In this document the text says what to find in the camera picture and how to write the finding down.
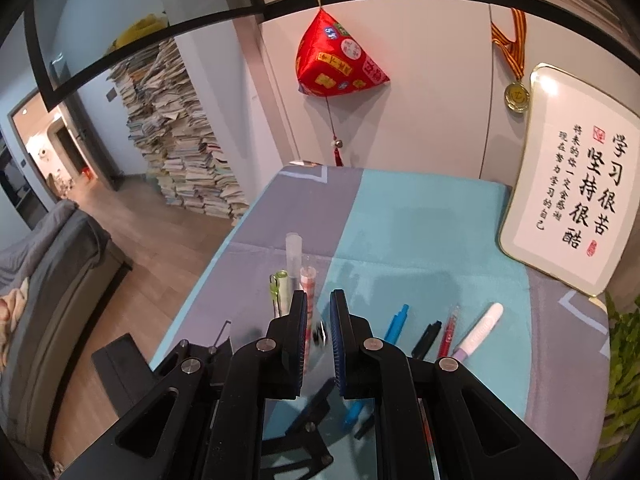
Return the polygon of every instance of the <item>red zongzi decoration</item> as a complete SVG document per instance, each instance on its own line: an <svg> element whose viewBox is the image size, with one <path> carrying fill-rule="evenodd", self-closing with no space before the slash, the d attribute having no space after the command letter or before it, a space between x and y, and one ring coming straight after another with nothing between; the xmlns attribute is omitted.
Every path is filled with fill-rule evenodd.
<svg viewBox="0 0 640 480"><path fill-rule="evenodd" d="M300 91L320 97L350 94L389 81L364 49L324 9L306 30L296 57Z"/></svg>

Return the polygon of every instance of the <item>wooden floor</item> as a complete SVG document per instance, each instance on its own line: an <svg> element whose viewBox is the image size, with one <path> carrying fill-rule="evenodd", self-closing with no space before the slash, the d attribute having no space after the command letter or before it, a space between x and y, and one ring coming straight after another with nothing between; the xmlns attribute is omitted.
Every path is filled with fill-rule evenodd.
<svg viewBox="0 0 640 480"><path fill-rule="evenodd" d="M94 216L133 260L133 270L100 316L70 378L53 433L50 456L70 464L116 421L91 354L130 332L147 360L231 222L168 206L151 185L126 180L118 192L97 181L81 183L69 198Z"/></svg>

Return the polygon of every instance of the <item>green plant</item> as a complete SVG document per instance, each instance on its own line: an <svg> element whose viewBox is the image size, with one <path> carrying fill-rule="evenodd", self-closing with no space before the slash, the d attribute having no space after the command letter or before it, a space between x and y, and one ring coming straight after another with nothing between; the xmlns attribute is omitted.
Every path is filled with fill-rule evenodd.
<svg viewBox="0 0 640 480"><path fill-rule="evenodd" d="M597 462L616 455L640 420L640 310L619 314L606 294L611 361L609 398ZM636 298L640 306L640 296Z"/></svg>

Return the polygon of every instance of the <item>gold medal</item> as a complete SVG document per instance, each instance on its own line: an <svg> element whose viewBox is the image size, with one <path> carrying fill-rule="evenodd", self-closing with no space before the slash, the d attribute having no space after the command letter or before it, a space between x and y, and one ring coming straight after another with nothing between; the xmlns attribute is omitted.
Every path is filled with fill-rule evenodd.
<svg viewBox="0 0 640 480"><path fill-rule="evenodd" d="M511 83L504 89L504 102L510 110L523 114L529 108L529 92L522 83Z"/></svg>
<svg viewBox="0 0 640 480"><path fill-rule="evenodd" d="M529 108L529 92L521 83L524 78L524 45L527 39L527 17L519 9L511 9L513 25L516 31L515 40L511 41L495 25L491 24L491 41L502 53L504 60L513 72L516 81L504 89L504 102L517 114L523 114Z"/></svg>

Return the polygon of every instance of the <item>cabinet door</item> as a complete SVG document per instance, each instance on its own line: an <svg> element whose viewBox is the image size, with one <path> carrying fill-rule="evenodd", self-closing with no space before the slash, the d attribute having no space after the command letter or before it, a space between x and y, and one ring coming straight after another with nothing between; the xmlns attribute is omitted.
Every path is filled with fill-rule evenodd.
<svg viewBox="0 0 640 480"><path fill-rule="evenodd" d="M507 7L491 4L494 23L514 38L513 18ZM514 186L522 160L526 116L510 112L504 89L513 73L502 53L493 49L494 84L489 136L481 178ZM527 14L524 85L530 89L531 71L540 63L561 68L611 95L640 113L640 76L607 50L567 28Z"/></svg>
<svg viewBox="0 0 640 480"><path fill-rule="evenodd" d="M489 120L489 7L464 0L326 6L390 77L329 98L345 163L478 178Z"/></svg>
<svg viewBox="0 0 640 480"><path fill-rule="evenodd" d="M269 65L273 90L282 100L280 112L285 127L290 128L293 152L304 160L333 164L327 101L301 94L296 78L298 45L316 12L307 9L264 22L260 26L263 57Z"/></svg>

